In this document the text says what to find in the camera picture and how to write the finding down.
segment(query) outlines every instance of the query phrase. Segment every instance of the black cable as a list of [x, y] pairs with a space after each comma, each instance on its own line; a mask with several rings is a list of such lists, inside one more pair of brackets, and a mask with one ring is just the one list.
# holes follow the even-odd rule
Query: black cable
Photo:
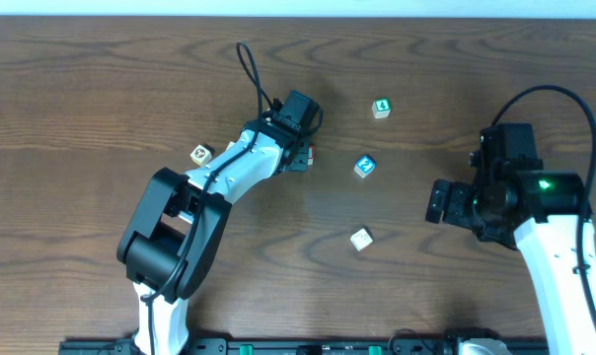
[[[184, 267], [186, 265], [186, 256], [188, 255], [188, 252], [190, 251], [190, 247], [192, 246], [192, 240], [195, 235], [195, 232], [197, 231], [197, 226], [199, 225], [201, 211], [203, 211], [203, 209], [205, 207], [206, 194], [208, 192], [208, 188], [210, 187], [210, 185], [212, 185], [212, 183], [215, 181], [215, 179], [217, 178], [217, 176], [219, 175], [219, 173], [222, 170], [224, 170], [227, 166], [232, 164], [237, 159], [241, 158], [247, 152], [251, 151], [255, 145], [255, 142], [257, 142], [257, 138], [259, 137], [259, 131], [261, 130], [261, 125], [262, 125], [262, 113], [263, 113], [262, 98], [265, 97], [265, 99], [271, 106], [271, 101], [269, 100], [269, 97], [263, 91], [263, 89], [261, 87], [261, 80], [259, 79], [259, 70], [257, 69], [257, 63], [255, 62], [255, 59], [252, 56], [252, 52], [250, 51], [250, 48], [243, 41], [238, 41], [236, 48], [237, 48], [237, 54], [239, 55], [239, 61], [241, 62], [241, 65], [243, 66], [244, 70], [248, 74], [248, 77], [250, 78], [250, 80], [254, 83], [255, 87], [257, 88], [257, 101], [259, 104], [259, 112], [257, 114], [257, 120], [259, 122], [259, 126], [257, 127], [257, 130], [255, 131], [255, 134], [253, 135], [252, 140], [250, 141], [250, 143], [248, 143], [246, 148], [244, 148], [241, 152], [235, 154], [232, 158], [228, 159], [222, 165], [220, 165], [217, 169], [213, 170], [212, 172], [210, 172], [208, 174], [206, 183], [204, 184], [203, 189], [201, 190], [201, 194], [199, 195], [199, 201], [197, 203], [197, 208], [196, 208], [195, 214], [193, 216], [192, 225], [190, 226], [190, 230], [188, 231], [188, 235], [186, 236], [187, 241], [184, 246], [184, 249], [182, 250], [182, 256], [178, 260], [178, 263], [174, 267], [173, 271], [171, 271], [169, 278], [164, 283], [164, 285], [162, 285], [162, 287], [160, 287], [152, 295], [143, 295], [142, 297], [140, 297], [140, 301], [144, 302], [147, 305], [148, 312], [149, 312], [149, 324], [148, 325], [149, 325], [149, 341], [151, 343], [151, 354], [150, 355], [155, 354], [155, 345], [154, 345], [155, 340], [154, 340], [154, 335], [153, 335], [153, 301], [155, 299], [157, 299], [158, 297], [160, 297], [162, 294], [164, 294], [164, 292], [168, 288], [172, 287], [173, 283], [180, 279], [181, 273], [182, 273], [182, 271], [184, 271]], [[243, 60], [243, 56], [241, 54], [241, 48], [244, 48], [246, 53], [248, 54], [248, 59], [250, 60], [250, 65], [252, 66], [253, 74], [250, 73], [250, 70], [248, 70], [248, 66], [246, 65], [246, 62]]]
[[388, 350], [392, 350], [395, 354], [399, 354], [398, 351], [395, 351], [393, 349], [393, 341], [396, 339], [396, 337], [398, 335], [401, 335], [402, 333], [410, 333], [412, 335], [414, 335], [418, 341], [420, 341], [421, 344], [423, 344], [423, 347], [425, 347], [425, 349], [427, 349], [427, 351], [431, 352], [432, 354], [436, 354], [436, 350], [438, 350], [438, 347], [440, 346], [440, 344], [436, 344], [433, 347], [427, 345], [427, 343], [425, 342], [425, 340], [423, 340], [423, 338], [418, 335], [418, 333], [416, 331], [414, 331], [413, 329], [410, 328], [401, 328], [401, 329], [397, 329], [393, 332], [393, 335], [390, 337], [390, 339], [388, 339]]
[[579, 95], [566, 88], [562, 88], [556, 85], [541, 85], [521, 92], [511, 101], [506, 103], [506, 105], [504, 105], [504, 107], [499, 111], [497, 116], [493, 119], [493, 123], [491, 124], [491, 126], [495, 126], [502, 117], [502, 115], [508, 110], [509, 107], [515, 104], [515, 102], [517, 102], [518, 100], [530, 93], [543, 90], [562, 93], [573, 99], [581, 107], [583, 113], [585, 113], [585, 117], [587, 118], [587, 122], [590, 126], [590, 132], [592, 134], [592, 153], [590, 155], [590, 165], [587, 169], [587, 178], [585, 179], [583, 196], [581, 196], [581, 200], [579, 201], [578, 221], [576, 226], [577, 265], [575, 267], [575, 270], [578, 271], [580, 275], [581, 285], [583, 287], [583, 294], [585, 295], [585, 302], [587, 303], [587, 308], [590, 312], [590, 317], [592, 318], [594, 329], [596, 330], [596, 305], [594, 305], [594, 298], [592, 296], [590, 284], [587, 279], [587, 269], [590, 268], [590, 265], [587, 262], [585, 262], [585, 254], [583, 251], [583, 223], [587, 219], [587, 207], [589, 204], [589, 196], [592, 190], [592, 182], [594, 181], [594, 175], [596, 173], [596, 119], [594, 119], [594, 114], [592, 113], [592, 110]]

